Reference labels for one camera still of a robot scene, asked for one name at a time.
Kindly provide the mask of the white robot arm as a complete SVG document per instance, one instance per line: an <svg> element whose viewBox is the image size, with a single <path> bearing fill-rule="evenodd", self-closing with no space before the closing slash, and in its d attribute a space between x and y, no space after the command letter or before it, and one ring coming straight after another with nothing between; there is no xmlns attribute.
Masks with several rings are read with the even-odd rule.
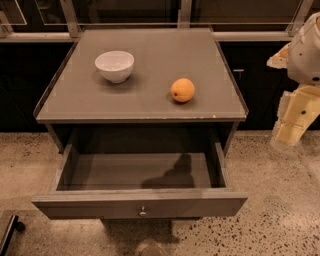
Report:
<svg viewBox="0 0 320 256"><path fill-rule="evenodd" d="M276 148L295 146L320 115L320 13L311 15L267 65L286 69L299 84L293 92L283 92L271 139Z"/></svg>

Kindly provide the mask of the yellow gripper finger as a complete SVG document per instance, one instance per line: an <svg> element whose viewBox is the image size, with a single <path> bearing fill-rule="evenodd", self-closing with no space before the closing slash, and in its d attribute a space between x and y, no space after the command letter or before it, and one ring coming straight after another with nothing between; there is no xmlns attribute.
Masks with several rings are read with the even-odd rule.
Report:
<svg viewBox="0 0 320 256"><path fill-rule="evenodd" d="M274 54L268 59L267 65L271 68L286 69L288 51L289 51L289 44L286 44L276 54Z"/></svg>
<svg viewBox="0 0 320 256"><path fill-rule="evenodd" d="M284 91L278 106L271 145L295 146L319 115L319 85L301 84L293 92Z"/></svg>

